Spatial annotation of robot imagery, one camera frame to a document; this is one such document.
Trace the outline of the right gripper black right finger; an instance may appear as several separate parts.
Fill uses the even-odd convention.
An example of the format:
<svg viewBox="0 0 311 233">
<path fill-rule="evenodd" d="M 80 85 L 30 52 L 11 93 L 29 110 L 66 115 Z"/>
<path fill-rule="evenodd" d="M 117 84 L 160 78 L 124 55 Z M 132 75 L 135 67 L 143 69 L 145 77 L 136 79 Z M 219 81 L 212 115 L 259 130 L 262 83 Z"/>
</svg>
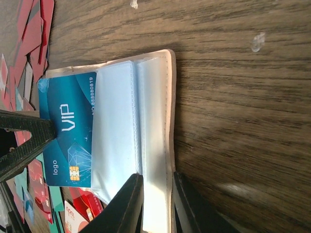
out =
<svg viewBox="0 0 311 233">
<path fill-rule="evenodd" d="M 175 233 L 237 233 L 195 189 L 183 173 L 173 174 Z"/>
</svg>

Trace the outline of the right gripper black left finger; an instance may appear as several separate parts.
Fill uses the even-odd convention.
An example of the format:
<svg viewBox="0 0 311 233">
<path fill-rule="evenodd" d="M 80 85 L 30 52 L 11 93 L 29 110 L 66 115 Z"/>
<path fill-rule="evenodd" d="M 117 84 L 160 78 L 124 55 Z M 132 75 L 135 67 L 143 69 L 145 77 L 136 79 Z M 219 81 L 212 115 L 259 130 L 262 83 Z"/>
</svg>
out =
<svg viewBox="0 0 311 233">
<path fill-rule="evenodd" d="M 132 174 L 115 197 L 82 233 L 141 233 L 143 232 L 143 176 Z"/>
</svg>

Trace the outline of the blue VIP card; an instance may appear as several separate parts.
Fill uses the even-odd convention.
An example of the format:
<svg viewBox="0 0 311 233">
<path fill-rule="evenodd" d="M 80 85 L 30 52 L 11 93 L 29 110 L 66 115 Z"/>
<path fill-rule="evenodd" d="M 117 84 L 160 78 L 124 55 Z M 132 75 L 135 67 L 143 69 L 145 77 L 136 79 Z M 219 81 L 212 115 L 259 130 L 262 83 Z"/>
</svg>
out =
<svg viewBox="0 0 311 233">
<path fill-rule="evenodd" d="M 91 187 L 96 72 L 45 78 L 37 83 L 39 113 L 55 126 L 43 150 L 49 186 Z"/>
</svg>

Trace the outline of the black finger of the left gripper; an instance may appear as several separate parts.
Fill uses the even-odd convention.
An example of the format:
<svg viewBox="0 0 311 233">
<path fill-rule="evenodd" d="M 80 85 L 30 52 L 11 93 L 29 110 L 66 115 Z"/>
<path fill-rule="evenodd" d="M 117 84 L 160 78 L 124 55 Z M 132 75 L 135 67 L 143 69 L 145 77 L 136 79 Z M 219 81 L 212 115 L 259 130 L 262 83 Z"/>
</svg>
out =
<svg viewBox="0 0 311 233">
<path fill-rule="evenodd" d="M 56 137 L 55 132 L 33 134 L 29 140 L 0 158 L 0 181 L 20 174 L 24 168 Z"/>
<path fill-rule="evenodd" d="M 29 131 L 31 133 L 51 134 L 55 136 L 54 124 L 51 120 L 36 117 L 34 112 L 0 111 L 0 127 L 9 131 Z"/>
</svg>

